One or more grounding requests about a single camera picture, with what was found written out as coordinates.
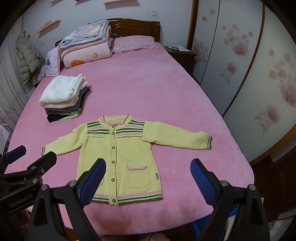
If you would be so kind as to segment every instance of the screw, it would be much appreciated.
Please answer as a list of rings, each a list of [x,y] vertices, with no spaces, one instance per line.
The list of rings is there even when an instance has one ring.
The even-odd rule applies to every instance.
[[[249,188],[252,190],[252,191],[255,191],[256,190],[256,187],[254,185],[250,185]]]
[[[43,186],[41,186],[41,190],[44,191],[45,189],[47,189],[48,185],[44,184]]]
[[[38,178],[34,178],[33,180],[32,180],[32,183],[37,183],[38,182]]]
[[[68,184],[70,187],[74,187],[76,185],[76,181],[75,180],[69,181]]]
[[[229,184],[229,183],[228,183],[227,181],[225,181],[225,180],[222,180],[220,183],[221,183],[221,185],[224,186],[224,187],[228,186],[228,184]]]

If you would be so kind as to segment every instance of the folded dark pants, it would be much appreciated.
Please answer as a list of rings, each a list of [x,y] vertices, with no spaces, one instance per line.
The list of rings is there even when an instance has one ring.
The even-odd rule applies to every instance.
[[[86,89],[86,91],[82,94],[82,96],[81,96],[81,101],[80,101],[80,104],[79,104],[79,106],[78,106],[78,108],[82,108],[82,106],[83,106],[83,102],[84,102],[84,98],[86,97],[86,95],[87,95],[87,93],[90,91],[90,89],[88,88],[88,89]],[[54,114],[49,114],[48,116],[47,116],[47,120],[48,120],[48,122],[49,123],[51,123],[51,122],[54,122],[54,121],[58,121],[58,120],[60,120],[60,119],[62,119],[62,118],[64,118],[65,117],[65,115],[61,115],[61,114],[57,114],[57,115],[54,115]]]

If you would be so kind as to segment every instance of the pink pillow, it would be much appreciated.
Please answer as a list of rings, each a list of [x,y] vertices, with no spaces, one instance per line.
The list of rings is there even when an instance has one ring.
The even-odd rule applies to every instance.
[[[121,53],[140,49],[158,49],[151,36],[134,35],[116,38],[112,44],[113,53]]]
[[[61,63],[61,60],[59,56],[59,46],[58,46],[47,53],[47,57],[45,60],[45,76],[46,77],[58,76],[60,63]]]

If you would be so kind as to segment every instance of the curtain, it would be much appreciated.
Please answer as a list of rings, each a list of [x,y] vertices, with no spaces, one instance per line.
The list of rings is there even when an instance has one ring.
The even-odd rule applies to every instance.
[[[15,40],[21,33],[22,16],[16,21],[0,47],[0,124],[8,124],[11,134],[28,101],[20,84],[18,52]]]

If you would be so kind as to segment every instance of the wardrobe door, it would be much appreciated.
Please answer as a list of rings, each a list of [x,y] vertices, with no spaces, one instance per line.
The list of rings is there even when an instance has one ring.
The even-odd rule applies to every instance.
[[[248,161],[276,144],[296,123],[296,45],[267,7],[252,68],[224,116]]]
[[[244,80],[258,43],[260,0],[220,1],[212,50],[201,88],[221,115]]]
[[[192,51],[197,54],[194,60],[193,76],[199,83],[202,80],[212,47],[218,10],[219,0],[199,0],[198,2]]]

